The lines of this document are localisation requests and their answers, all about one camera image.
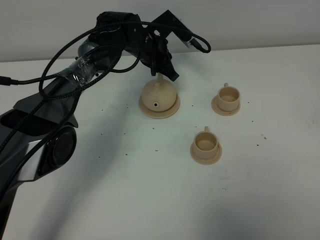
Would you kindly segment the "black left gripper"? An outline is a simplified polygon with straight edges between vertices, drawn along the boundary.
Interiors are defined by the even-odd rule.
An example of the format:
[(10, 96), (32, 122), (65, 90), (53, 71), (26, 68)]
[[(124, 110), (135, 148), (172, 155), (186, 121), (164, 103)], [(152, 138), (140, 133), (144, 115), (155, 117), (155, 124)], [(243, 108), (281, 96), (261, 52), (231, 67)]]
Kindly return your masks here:
[(136, 57), (133, 65), (124, 69), (124, 72), (132, 70), (141, 62), (150, 68), (152, 76), (161, 73), (172, 82), (180, 76), (171, 62), (172, 55), (168, 50), (168, 43), (157, 44), (141, 24), (125, 24), (123, 31), (127, 38), (124, 50)]

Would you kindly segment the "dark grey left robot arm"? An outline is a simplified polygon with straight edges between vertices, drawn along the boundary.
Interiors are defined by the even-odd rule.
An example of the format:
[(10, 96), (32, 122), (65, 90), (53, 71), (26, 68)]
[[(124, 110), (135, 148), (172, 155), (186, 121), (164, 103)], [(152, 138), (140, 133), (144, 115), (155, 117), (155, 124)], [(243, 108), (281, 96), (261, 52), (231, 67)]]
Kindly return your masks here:
[(192, 37), (170, 11), (152, 22), (133, 13), (104, 12), (96, 26), (81, 34), (78, 58), (66, 69), (33, 79), (36, 94), (19, 100), (0, 116), (0, 229), (5, 230), (18, 187), (63, 166), (73, 155), (81, 94), (109, 73), (116, 73), (122, 53), (135, 56), (151, 74), (178, 78), (167, 36)]

